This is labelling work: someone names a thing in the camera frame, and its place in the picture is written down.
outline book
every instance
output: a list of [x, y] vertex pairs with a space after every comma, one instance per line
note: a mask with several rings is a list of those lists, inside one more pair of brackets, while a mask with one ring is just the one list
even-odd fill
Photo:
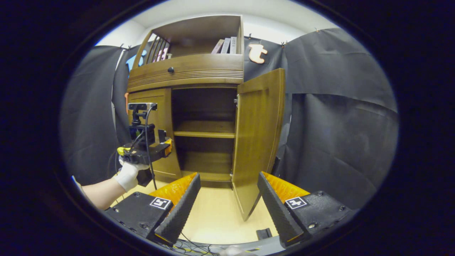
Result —
[[237, 54], [237, 37], [231, 37], [231, 50], [229, 50], [230, 54]]
[[230, 41], [231, 41], [231, 38], [229, 38], [229, 37], [224, 38], [223, 47], [221, 47], [221, 53], [228, 53]]
[[215, 45], [215, 48], [213, 49], [212, 54], [220, 53], [220, 51], [221, 51], [221, 46], [223, 46], [223, 43], [224, 43], [224, 39], [220, 39], [220, 40], [218, 41], [217, 45]]

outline orange gripper pad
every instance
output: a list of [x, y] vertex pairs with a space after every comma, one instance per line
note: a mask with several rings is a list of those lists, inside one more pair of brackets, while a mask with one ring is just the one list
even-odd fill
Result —
[[262, 172], [262, 174], [264, 174], [265, 178], [270, 183], [273, 190], [275, 190], [275, 193], [277, 193], [283, 204], [288, 199], [310, 194], [309, 192], [297, 187], [296, 185], [293, 185], [271, 174], [265, 172]]
[[172, 209], [169, 211], [171, 212], [174, 209], [174, 207], [178, 204], [183, 194], [185, 194], [188, 186], [190, 185], [191, 181], [196, 176], [196, 174], [197, 173], [193, 173], [178, 180], [175, 180], [167, 184], [166, 186], [151, 192], [149, 195], [171, 200], [172, 203], [174, 204]]

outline light wooden floor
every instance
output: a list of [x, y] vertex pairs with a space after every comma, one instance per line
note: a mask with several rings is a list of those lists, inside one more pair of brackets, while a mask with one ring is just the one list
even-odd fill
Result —
[[[157, 188], [166, 184], [157, 180]], [[145, 188], [136, 186], [124, 197], [136, 191], [148, 194], [154, 190], [150, 182]], [[231, 189], [201, 187], [182, 233], [194, 242], [236, 244], [257, 241], [256, 230], [266, 228], [270, 228], [273, 236], [278, 235], [262, 198], [249, 219], [243, 221]]]

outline cabinet door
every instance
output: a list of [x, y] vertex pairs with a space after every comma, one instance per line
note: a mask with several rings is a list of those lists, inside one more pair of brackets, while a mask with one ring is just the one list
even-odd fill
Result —
[[[155, 139], [153, 146], [159, 143], [158, 129], [165, 130], [167, 136], [174, 139], [172, 130], [172, 113], [171, 113], [171, 89], [157, 89], [144, 92], [130, 93], [128, 95], [128, 103], [135, 102], [155, 102], [158, 104], [156, 111], [151, 111], [148, 117], [148, 123], [155, 124]], [[132, 121], [132, 111], [128, 110], [129, 122]], [[180, 167], [178, 165], [177, 153], [175, 145], [172, 147], [171, 154], [152, 163], [153, 171], [156, 175], [166, 176], [178, 179], [182, 177]]]
[[259, 172], [270, 173], [281, 133], [284, 69], [240, 84], [233, 164], [233, 190], [247, 220], [259, 200]]

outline wooden cabinet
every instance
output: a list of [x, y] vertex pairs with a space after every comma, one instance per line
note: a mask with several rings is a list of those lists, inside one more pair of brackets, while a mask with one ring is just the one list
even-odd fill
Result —
[[[139, 67], [154, 33], [159, 38]], [[231, 36], [238, 37], [238, 54], [210, 54], [219, 39]], [[166, 44], [171, 59], [159, 57], [156, 45]], [[172, 154], [153, 163], [156, 175], [198, 172], [201, 180], [232, 183], [246, 220], [258, 201], [259, 172], [270, 173], [275, 160], [285, 76], [277, 69], [243, 83], [243, 49], [241, 16], [206, 16], [156, 28], [138, 51], [127, 90], [128, 102], [158, 103], [149, 122], [174, 140]]]

